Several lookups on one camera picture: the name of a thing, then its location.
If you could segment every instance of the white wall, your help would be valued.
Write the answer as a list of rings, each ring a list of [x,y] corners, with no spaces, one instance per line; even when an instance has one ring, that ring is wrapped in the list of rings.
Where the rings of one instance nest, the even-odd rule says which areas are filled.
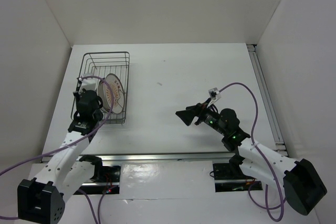
[[[19,159],[41,153],[70,46],[45,0],[0,0],[0,7],[3,170]],[[0,178],[0,215],[16,212],[16,187],[28,176],[29,167]]]
[[[281,0],[257,53],[290,153],[311,160],[328,194],[316,207],[334,223],[336,0]]]
[[[71,44],[256,43],[280,0],[46,0]]]

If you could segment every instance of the white table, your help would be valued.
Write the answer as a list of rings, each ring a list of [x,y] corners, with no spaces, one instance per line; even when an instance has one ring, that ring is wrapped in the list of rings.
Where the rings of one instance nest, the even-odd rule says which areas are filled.
[[[72,92],[82,57],[87,52],[130,53],[126,124],[104,125],[85,154],[205,153],[226,151],[222,136],[206,125],[187,127],[175,115],[203,102],[208,90],[231,82],[248,85],[259,104],[255,138],[275,149],[258,83],[245,44],[75,45],[52,117],[44,152],[60,146],[71,122]],[[255,106],[243,87],[230,87],[216,103],[232,108],[250,132]]]
[[[44,164],[34,164],[29,179]],[[246,191],[216,193],[211,161],[161,162],[124,165],[120,194],[105,196],[101,207],[102,224],[274,224],[265,210],[255,206]],[[254,199],[264,204],[264,192],[253,191]],[[101,195],[90,195],[97,212]],[[269,193],[270,206],[278,203],[274,191]],[[16,224],[30,223],[17,220]],[[89,205],[82,195],[70,198],[59,222],[93,224]],[[318,224],[313,210],[302,216],[285,203],[281,223]]]

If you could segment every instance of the plate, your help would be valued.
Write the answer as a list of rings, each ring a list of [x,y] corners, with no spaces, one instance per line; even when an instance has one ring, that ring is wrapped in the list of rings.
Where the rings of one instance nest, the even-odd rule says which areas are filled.
[[[124,109],[124,105],[125,105],[125,92],[121,84],[121,81],[115,74],[112,74],[112,73],[106,76],[105,81],[111,86],[113,96],[114,96],[112,112],[114,114],[120,114],[122,113]],[[112,95],[106,85],[104,86],[104,92],[105,92],[105,98],[108,104],[108,110],[110,110]]]
[[[97,95],[100,96],[101,100],[103,101],[103,107],[101,108],[101,111],[104,113],[108,113],[110,111],[110,106],[108,105],[105,97],[104,86],[104,83],[100,81],[97,88]]]

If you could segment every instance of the wire basket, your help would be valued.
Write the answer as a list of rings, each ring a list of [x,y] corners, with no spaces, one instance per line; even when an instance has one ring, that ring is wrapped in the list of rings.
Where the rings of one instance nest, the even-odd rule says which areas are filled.
[[[126,51],[121,52],[88,52],[84,54],[79,70],[79,76],[85,73],[92,73],[95,76],[105,78],[108,74],[116,75],[124,89],[124,106],[119,114],[111,114],[107,119],[107,124],[123,124],[126,120],[127,96],[128,96],[128,77],[130,66],[130,54]],[[73,100],[71,119],[75,109]],[[107,112],[102,110],[104,118]]]

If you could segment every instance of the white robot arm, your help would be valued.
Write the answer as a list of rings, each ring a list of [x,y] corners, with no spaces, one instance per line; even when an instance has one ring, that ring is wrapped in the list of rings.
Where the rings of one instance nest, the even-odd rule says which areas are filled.
[[[22,180],[17,189],[18,217],[36,223],[58,223],[65,203],[89,179],[100,176],[100,158],[79,155],[89,146],[92,134],[103,119],[102,100],[96,80],[79,78],[76,91],[76,112],[68,133],[48,164],[32,179]]]
[[[233,84],[245,86],[242,83],[232,83],[225,88]],[[221,97],[220,91],[217,88],[211,89],[209,94],[210,98],[204,103],[186,107],[183,111],[177,111],[176,115],[187,126],[198,117],[196,125],[205,123],[223,135],[224,146],[235,153],[229,162],[239,173],[277,189],[281,196],[285,195],[286,201],[295,211],[307,215],[327,193],[314,166],[306,159],[297,161],[284,157],[255,141],[239,127],[240,121],[234,110],[223,109],[218,113],[213,104]]]

